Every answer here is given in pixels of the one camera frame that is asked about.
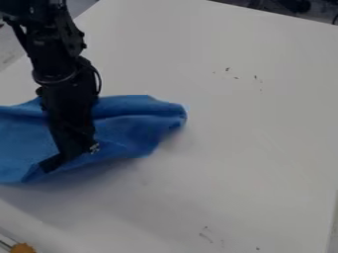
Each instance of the cable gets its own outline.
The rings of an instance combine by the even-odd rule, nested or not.
[[[338,20],[338,14],[336,16],[334,16],[334,18],[332,20],[332,25],[336,25],[337,20]]]

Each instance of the yellow object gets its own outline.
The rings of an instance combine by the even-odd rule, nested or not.
[[[37,253],[37,251],[27,243],[19,243],[12,247],[10,253]]]

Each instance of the white tabletop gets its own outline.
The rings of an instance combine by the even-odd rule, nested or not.
[[[1,187],[0,225],[45,252],[325,252],[336,27],[205,0],[102,0],[77,23],[103,95],[182,103],[187,127],[148,158]],[[0,74],[1,104],[34,97],[30,71]]]

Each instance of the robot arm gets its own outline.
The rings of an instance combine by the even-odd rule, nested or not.
[[[85,152],[98,151],[91,109],[101,78],[89,60],[84,33],[73,23],[65,0],[0,0],[0,13],[13,28],[41,85],[37,94],[47,111],[59,153],[41,162],[47,173]]]

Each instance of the blue cloth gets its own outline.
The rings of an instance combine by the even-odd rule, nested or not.
[[[101,98],[93,118],[101,151],[83,154],[45,174],[39,163],[58,151],[40,99],[0,107],[0,183],[30,182],[98,161],[146,156],[166,135],[182,127],[187,115],[182,106],[149,96],[117,96]]]

